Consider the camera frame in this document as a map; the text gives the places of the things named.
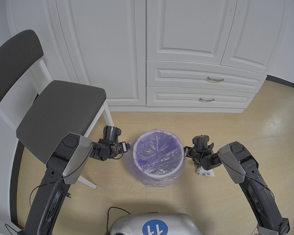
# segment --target white drawer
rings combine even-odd
[[[147,86],[194,87],[257,93],[266,75],[223,65],[147,61]]]
[[[254,93],[183,87],[147,87],[147,106],[247,108]]]

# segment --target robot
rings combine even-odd
[[[19,235],[51,235],[68,190],[79,178],[89,157],[105,161],[119,159],[130,144],[118,142],[121,129],[105,126],[98,142],[69,133],[61,139],[46,163],[46,172],[31,205],[27,222]],[[213,153],[209,136],[193,138],[193,147],[186,146],[185,156],[197,167],[211,170],[222,164],[235,184],[239,184],[257,219],[260,235],[285,235],[289,220],[282,218],[272,192],[258,170],[258,162],[239,142],[233,142]],[[193,219],[180,213],[128,214],[118,218],[107,235],[204,235]]]

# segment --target silver drawer handle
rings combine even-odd
[[[224,79],[215,79],[215,78],[210,78],[210,77],[207,77],[208,80],[211,80],[211,81],[216,81],[216,82],[222,82],[224,81]]]
[[[210,102],[210,101],[214,101],[214,98],[212,98],[212,100],[204,100],[204,99],[200,98],[200,100],[201,101],[208,101],[208,102]]]

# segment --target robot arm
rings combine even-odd
[[[120,153],[130,149],[125,142],[118,143],[121,130],[105,126],[103,139],[93,142],[90,139],[69,133],[61,139],[46,163],[46,172],[27,218],[19,235],[51,235],[65,197],[71,184],[74,184],[89,157],[105,161],[115,159]]]
[[[235,184],[239,184],[257,219],[259,235],[285,235],[289,232],[289,220],[282,218],[271,191],[258,170],[258,162],[239,142],[233,142],[213,153],[209,136],[196,136],[194,147],[185,147],[186,156],[204,170],[222,163]]]

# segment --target floor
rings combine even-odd
[[[230,113],[111,113],[121,128],[120,141],[130,142],[157,128],[179,137],[183,146],[192,145],[196,135],[209,135],[214,150],[239,141],[259,162],[259,170],[275,195],[283,217],[294,227],[294,89],[265,81],[252,103],[241,114]],[[100,118],[90,138],[98,141],[105,125]],[[24,226],[29,212],[29,195],[44,175],[45,166],[27,149],[21,162],[17,211]],[[117,206],[132,214],[180,212],[191,215],[206,235],[250,235],[256,227],[254,214],[240,187],[223,166],[215,177],[199,176],[192,160],[186,159],[180,179],[165,188],[145,187],[128,172],[123,159],[100,162],[89,159],[82,176],[97,185],[93,190],[77,182],[69,189],[54,227],[54,235],[106,232],[106,213]],[[110,225],[124,212],[114,210]]]

